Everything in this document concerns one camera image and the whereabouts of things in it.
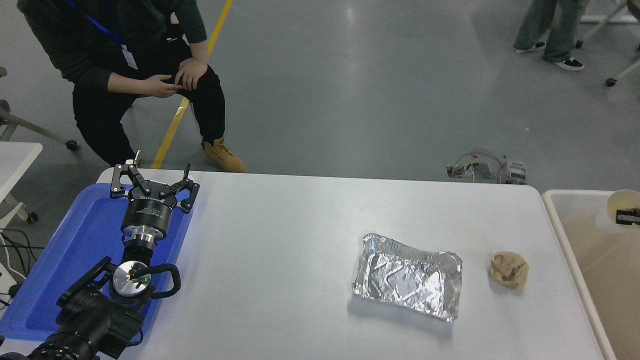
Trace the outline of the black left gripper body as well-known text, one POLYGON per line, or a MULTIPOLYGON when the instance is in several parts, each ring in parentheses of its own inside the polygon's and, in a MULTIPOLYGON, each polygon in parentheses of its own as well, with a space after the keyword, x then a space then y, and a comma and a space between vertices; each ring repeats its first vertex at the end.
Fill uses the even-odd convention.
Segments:
POLYGON ((137 231, 144 231, 154 237, 165 237, 169 230, 170 219, 177 199, 174 194, 167 198, 156 195, 144 195, 129 191, 126 194, 128 205, 121 224, 121 232, 132 237, 137 231))

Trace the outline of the seated person's right hand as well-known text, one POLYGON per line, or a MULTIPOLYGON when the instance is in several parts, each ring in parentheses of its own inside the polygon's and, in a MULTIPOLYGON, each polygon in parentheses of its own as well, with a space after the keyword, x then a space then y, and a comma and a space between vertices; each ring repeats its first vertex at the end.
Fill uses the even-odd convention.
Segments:
POLYGON ((171 75, 157 74, 142 81, 142 95, 169 98, 178 91, 182 91, 183 85, 174 84, 171 75))

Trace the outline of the seated person's left hand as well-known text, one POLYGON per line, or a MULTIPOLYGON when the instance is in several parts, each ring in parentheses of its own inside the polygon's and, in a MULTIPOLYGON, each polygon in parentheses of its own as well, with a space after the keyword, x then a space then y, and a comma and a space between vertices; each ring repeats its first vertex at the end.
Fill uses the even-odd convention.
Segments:
POLYGON ((174 84, 186 91, 196 91, 198 82, 208 70, 208 63, 196 58, 188 58, 180 62, 174 76, 174 84))

